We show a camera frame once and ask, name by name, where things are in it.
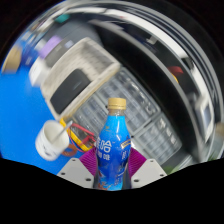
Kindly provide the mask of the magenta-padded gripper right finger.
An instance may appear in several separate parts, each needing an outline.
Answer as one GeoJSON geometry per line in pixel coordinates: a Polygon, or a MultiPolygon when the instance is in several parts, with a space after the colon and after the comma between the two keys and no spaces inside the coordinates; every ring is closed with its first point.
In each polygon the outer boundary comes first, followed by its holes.
{"type": "Polygon", "coordinates": [[[144,187],[166,176],[155,159],[146,159],[134,148],[131,149],[126,171],[126,188],[144,187]]]}

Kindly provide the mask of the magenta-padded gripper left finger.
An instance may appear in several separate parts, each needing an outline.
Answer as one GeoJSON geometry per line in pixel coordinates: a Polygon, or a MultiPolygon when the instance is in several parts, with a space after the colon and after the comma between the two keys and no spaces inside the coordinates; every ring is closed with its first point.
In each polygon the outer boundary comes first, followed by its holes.
{"type": "Polygon", "coordinates": [[[71,158],[59,171],[58,176],[78,186],[92,189],[97,174],[95,149],[84,153],[80,158],[71,158]]]}

